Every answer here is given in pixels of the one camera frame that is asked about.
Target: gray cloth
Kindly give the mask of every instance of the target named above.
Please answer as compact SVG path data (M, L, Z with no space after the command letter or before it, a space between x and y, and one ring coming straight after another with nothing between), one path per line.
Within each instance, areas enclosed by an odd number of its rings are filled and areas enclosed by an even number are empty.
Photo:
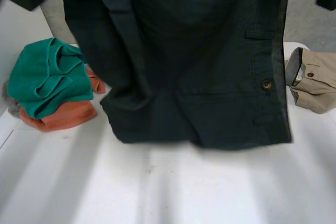
M19 112L20 112L21 105L19 104L17 100L15 100L14 98L11 98L8 95L7 89L8 89L8 80L6 80L4 84L2 85L1 96L8 106L8 112L12 116L16 118L20 118Z

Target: dark clothing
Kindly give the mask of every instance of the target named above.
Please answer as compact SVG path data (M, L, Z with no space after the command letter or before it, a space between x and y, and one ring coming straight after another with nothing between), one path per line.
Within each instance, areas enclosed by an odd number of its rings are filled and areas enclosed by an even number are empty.
M67 24L112 91L121 141L237 150L291 142L287 0L64 0Z

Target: pile of folded clothes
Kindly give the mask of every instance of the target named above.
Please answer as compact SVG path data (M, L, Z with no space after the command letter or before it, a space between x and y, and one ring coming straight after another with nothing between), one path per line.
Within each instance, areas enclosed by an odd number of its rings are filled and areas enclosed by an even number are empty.
M80 50L56 38L27 45L10 75L7 92L21 105L20 118L41 131L90 120L97 114L92 91L105 93Z

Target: shirt pocket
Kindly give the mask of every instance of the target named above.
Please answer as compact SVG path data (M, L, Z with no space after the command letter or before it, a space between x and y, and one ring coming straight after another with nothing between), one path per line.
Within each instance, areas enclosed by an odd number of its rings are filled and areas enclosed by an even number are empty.
M306 67L304 75L307 81L319 82L319 85L311 84L308 92L313 93L326 93L326 89L336 88L336 76L333 71L327 68L323 68L315 64L305 64Z

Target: fabric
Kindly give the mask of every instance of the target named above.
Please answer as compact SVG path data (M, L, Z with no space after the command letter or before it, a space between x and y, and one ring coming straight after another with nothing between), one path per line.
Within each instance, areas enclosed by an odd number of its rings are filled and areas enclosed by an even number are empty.
M9 82L9 80L6 80L4 82L4 84L2 85L1 97L8 106L9 114L11 114L12 116L14 116L16 118L20 118L20 113L19 112L20 112L21 105L19 104L19 102L17 100L11 98L8 95L8 92L7 92L8 82Z
M104 82L101 81L88 67L86 67L86 73L90 78L93 91L98 94L105 93L106 88Z
M27 45L10 74L8 95L28 116L41 119L65 102L92 100L78 48L51 38Z
M20 118L40 131L64 130L89 121L97 114L89 101L63 103L53 114L37 120L29 117L24 108L20 109Z
M290 143L287 0L64 0L124 143L239 150Z
M303 71L303 78L298 72ZM317 114L336 108L336 54L297 48L286 65L286 83L297 106Z

